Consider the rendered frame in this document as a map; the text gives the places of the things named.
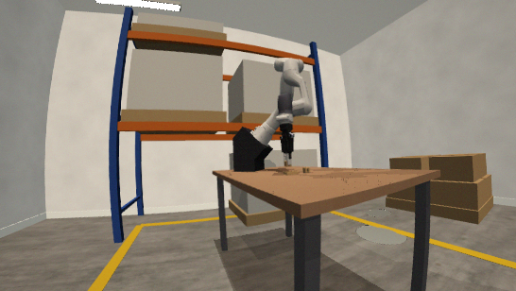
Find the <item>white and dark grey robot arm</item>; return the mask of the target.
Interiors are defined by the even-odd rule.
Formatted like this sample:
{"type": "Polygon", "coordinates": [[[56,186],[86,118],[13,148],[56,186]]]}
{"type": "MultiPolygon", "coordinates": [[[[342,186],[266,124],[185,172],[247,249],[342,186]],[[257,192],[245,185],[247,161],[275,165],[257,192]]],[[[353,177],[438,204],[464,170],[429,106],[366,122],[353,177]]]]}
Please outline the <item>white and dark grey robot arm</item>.
{"type": "Polygon", "coordinates": [[[303,67],[303,61],[299,59],[278,58],[274,62],[275,70],[282,72],[278,108],[268,117],[262,126],[256,127],[255,130],[250,132],[265,146],[268,146],[272,135],[280,124],[291,124],[293,123],[294,116],[308,115],[312,111],[306,83],[304,78],[300,77],[303,67]],[[301,99],[298,101],[293,101],[294,87],[300,87],[301,99]],[[289,114],[289,116],[287,114],[289,114]]]}

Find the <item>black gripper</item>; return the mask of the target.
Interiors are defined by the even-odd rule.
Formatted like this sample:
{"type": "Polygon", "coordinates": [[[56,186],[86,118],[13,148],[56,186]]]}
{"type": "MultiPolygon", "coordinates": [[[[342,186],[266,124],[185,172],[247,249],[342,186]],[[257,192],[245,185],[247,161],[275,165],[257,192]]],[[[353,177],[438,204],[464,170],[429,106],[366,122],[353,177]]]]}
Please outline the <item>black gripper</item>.
{"type": "Polygon", "coordinates": [[[292,164],[292,152],[294,151],[294,134],[291,133],[291,130],[293,130],[292,124],[280,124],[280,131],[282,132],[282,137],[280,137],[281,147],[287,165],[292,164]]]}

